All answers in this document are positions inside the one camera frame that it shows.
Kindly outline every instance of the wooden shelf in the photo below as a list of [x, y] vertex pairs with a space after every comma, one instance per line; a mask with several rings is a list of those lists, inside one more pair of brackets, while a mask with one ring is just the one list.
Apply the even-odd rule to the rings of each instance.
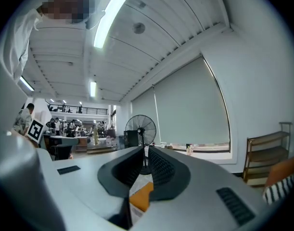
[[277, 158], [281, 159], [287, 155], [288, 151], [281, 146], [276, 146], [260, 151], [248, 152], [248, 156], [250, 157], [251, 162], [266, 162], [275, 160]]
[[290, 134], [284, 131], [279, 131], [276, 133], [271, 133], [268, 135], [264, 135], [264, 136], [260, 136], [260, 137], [255, 137], [255, 138], [249, 138], [248, 140], [250, 141], [250, 143], [255, 146], [255, 145], [261, 145], [261, 144], [266, 144], [266, 143], [270, 143], [273, 141], [278, 141], [281, 140], [287, 136], [289, 136]]
[[263, 173], [255, 173], [255, 174], [247, 174], [246, 178], [248, 180], [253, 180], [253, 179], [260, 179], [260, 178], [267, 178], [269, 172], [263, 172]]
[[104, 154], [104, 153], [110, 153], [115, 152], [117, 149], [104, 149], [104, 150], [94, 150], [94, 151], [87, 151], [88, 155], [96, 155], [96, 154]]

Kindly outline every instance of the white shirt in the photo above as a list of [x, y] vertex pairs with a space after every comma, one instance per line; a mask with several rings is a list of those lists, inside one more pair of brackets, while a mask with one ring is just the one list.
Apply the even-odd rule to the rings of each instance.
[[13, 129], [21, 135], [24, 135], [23, 132], [25, 128], [28, 128], [31, 125], [32, 117], [28, 108], [21, 110], [14, 122]]
[[57, 121], [55, 122], [55, 125], [56, 125], [56, 131], [59, 131], [60, 130], [60, 121]]
[[32, 28], [42, 21], [36, 9], [12, 18], [0, 38], [0, 64], [17, 83], [28, 58]]

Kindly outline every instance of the fan grille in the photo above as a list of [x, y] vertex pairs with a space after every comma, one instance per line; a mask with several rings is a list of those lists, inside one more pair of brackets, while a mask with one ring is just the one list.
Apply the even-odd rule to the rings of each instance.
[[[153, 142], [156, 136], [156, 126], [150, 117], [146, 115], [133, 116], [126, 125], [126, 131], [138, 130], [143, 128], [143, 140], [145, 145], [149, 145]], [[138, 137], [139, 143], [142, 144], [141, 136]]]

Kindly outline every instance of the fluorescent light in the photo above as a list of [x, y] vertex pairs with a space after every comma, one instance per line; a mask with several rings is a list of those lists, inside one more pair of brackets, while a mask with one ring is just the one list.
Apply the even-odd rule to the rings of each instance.
[[34, 89], [25, 81], [25, 79], [21, 76], [20, 80], [28, 87], [29, 90], [34, 91]]
[[126, 0], [110, 0], [106, 9], [105, 15], [100, 20], [97, 32], [94, 38], [93, 46], [99, 49], [103, 48], [106, 36], [119, 10]]
[[90, 82], [90, 97], [95, 97], [95, 87], [97, 86], [97, 83], [92, 81]]

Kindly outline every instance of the smoke detector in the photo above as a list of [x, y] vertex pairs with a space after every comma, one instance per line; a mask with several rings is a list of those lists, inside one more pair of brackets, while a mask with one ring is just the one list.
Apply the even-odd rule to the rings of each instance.
[[142, 34], [146, 30], [146, 26], [143, 23], [135, 23], [133, 25], [133, 31], [136, 34]]

